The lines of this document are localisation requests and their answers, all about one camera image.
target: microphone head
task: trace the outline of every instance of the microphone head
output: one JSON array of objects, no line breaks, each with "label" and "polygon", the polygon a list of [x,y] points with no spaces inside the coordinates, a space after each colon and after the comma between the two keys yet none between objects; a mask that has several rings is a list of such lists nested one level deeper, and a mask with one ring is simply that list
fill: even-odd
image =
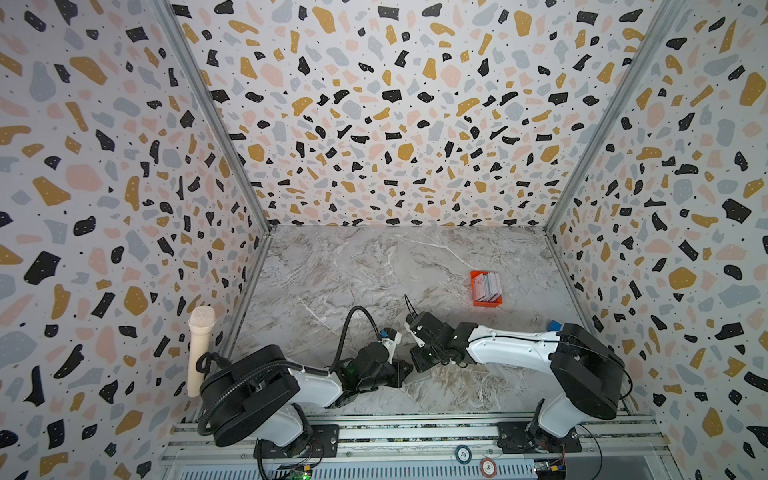
[{"label": "microphone head", "polygon": [[211,329],[216,325],[216,312],[212,306],[200,305],[192,310],[189,320],[190,330]]}]

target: black mounting plate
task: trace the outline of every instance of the black mounting plate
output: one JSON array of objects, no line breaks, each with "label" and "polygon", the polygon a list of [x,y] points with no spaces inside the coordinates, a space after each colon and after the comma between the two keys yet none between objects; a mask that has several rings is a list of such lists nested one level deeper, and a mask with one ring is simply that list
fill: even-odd
[{"label": "black mounting plate", "polygon": [[571,431],[556,444],[537,445],[531,435],[528,434],[528,422],[499,422],[496,425],[498,426],[499,437],[496,445],[498,445],[498,447],[502,449],[502,453],[505,454],[536,453],[535,448],[537,446],[559,455],[563,452],[563,446],[565,447],[566,453],[581,452],[581,442],[578,441],[576,428],[571,429]]},{"label": "black mounting plate", "polygon": [[[339,426],[334,424],[312,425],[312,436],[310,437],[312,446],[312,458],[331,458],[336,456],[339,448]],[[253,450],[253,457],[256,458],[256,449]],[[306,449],[293,458],[306,457]],[[284,450],[274,443],[264,440],[261,442],[261,458],[292,458]]]}]

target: metal corner post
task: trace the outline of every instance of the metal corner post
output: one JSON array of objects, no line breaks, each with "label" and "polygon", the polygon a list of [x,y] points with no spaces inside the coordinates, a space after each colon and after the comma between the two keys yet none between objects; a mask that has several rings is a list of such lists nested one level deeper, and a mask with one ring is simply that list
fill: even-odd
[{"label": "metal corner post", "polygon": [[197,67],[197,63],[194,60],[194,56],[192,55],[192,51],[190,50],[187,41],[184,40],[184,33],[181,31],[178,22],[176,22],[176,16],[171,9],[170,2],[168,0],[150,0],[150,5],[152,10],[154,10],[155,18],[157,18],[160,27],[165,34],[165,38],[168,40],[168,44],[176,56],[176,60],[181,66],[184,76],[187,78],[192,94],[197,98],[198,103],[200,104],[200,109],[203,111],[203,115],[208,121],[214,137],[219,145],[221,145],[224,157],[230,165],[230,170],[235,177],[238,187],[243,191],[243,196],[248,203],[248,207],[250,208],[256,224],[263,231],[264,235],[269,235],[270,225],[267,223],[264,212],[261,209],[259,198],[253,192],[253,188],[248,180],[248,175],[245,173],[243,165],[238,160],[240,156],[235,151],[235,147],[230,140],[230,135],[224,127],[224,122],[219,116],[213,100],[211,100],[208,89],[205,87],[203,77],[200,74],[200,69]]},{"label": "metal corner post", "polygon": [[659,11],[650,21],[650,26],[645,34],[645,39],[637,50],[637,55],[634,56],[632,63],[627,69],[627,74],[624,76],[624,80],[621,81],[621,85],[619,85],[611,99],[611,103],[605,109],[605,114],[600,119],[597,130],[594,132],[592,139],[589,140],[587,148],[584,149],[584,154],[581,155],[581,159],[578,161],[573,173],[571,173],[570,179],[565,184],[560,200],[554,206],[554,210],[549,216],[549,220],[547,220],[545,231],[548,236],[554,232],[561,218],[568,211],[571,200],[576,196],[581,182],[600,154],[601,146],[610,134],[616,119],[627,106],[640,80],[648,72],[659,44],[661,44],[665,35],[672,29],[672,25],[677,20],[680,11],[682,11],[687,3],[688,0],[661,0]]}]

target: ventilation grille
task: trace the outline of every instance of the ventilation grille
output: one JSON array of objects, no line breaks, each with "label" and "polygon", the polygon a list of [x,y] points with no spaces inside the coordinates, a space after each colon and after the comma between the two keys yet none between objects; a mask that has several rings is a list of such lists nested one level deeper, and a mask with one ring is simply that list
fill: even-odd
[{"label": "ventilation grille", "polygon": [[[496,459],[498,480],[529,478],[535,480],[533,460],[523,458]],[[285,470],[270,472],[272,480],[288,475]],[[255,465],[188,465],[180,480],[257,480]],[[468,465],[456,462],[324,462],[313,470],[313,480],[347,480],[358,478],[447,478],[454,480],[485,480],[480,473],[480,461]]]}]

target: terrazzo patterned panel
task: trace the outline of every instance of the terrazzo patterned panel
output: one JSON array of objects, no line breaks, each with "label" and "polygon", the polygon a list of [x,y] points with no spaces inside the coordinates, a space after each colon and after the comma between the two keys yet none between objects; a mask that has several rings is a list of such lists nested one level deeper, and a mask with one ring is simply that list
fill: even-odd
[{"label": "terrazzo patterned panel", "polygon": [[768,12],[681,13],[554,233],[686,478],[765,478]]},{"label": "terrazzo patterned panel", "polygon": [[0,478],[151,478],[250,212],[144,2],[3,2],[0,65]]},{"label": "terrazzo patterned panel", "polygon": [[537,225],[650,0],[178,0],[273,225]]}]

